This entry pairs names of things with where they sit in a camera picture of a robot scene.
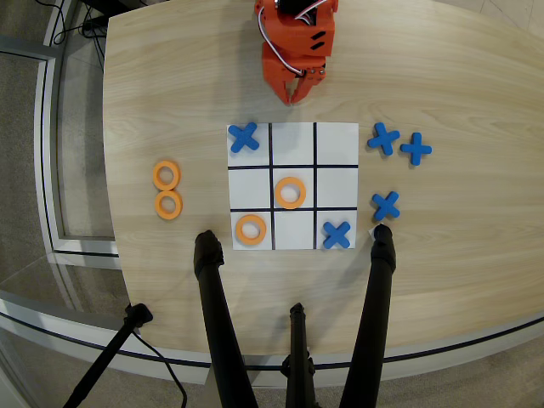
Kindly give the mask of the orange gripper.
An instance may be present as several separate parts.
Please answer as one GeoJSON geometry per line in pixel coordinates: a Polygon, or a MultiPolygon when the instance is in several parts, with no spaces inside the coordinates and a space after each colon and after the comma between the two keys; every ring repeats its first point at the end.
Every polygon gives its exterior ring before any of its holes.
{"type": "Polygon", "coordinates": [[[306,98],[314,86],[326,78],[328,41],[291,40],[282,44],[263,44],[263,65],[268,74],[268,84],[285,104],[293,105],[306,98]],[[288,85],[298,79],[290,94],[288,85]]]}

